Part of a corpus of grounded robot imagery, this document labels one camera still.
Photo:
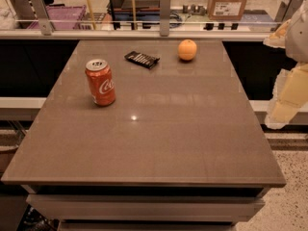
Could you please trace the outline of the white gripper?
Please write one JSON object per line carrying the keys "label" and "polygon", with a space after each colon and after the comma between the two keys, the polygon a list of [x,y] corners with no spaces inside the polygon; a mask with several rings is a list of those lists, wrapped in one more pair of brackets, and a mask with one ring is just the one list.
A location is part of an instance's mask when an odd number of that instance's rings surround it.
{"label": "white gripper", "polygon": [[281,129],[308,102],[308,0],[302,2],[291,20],[266,37],[263,44],[286,47],[286,55],[298,62],[291,70],[280,70],[269,101],[265,124],[270,129]]}

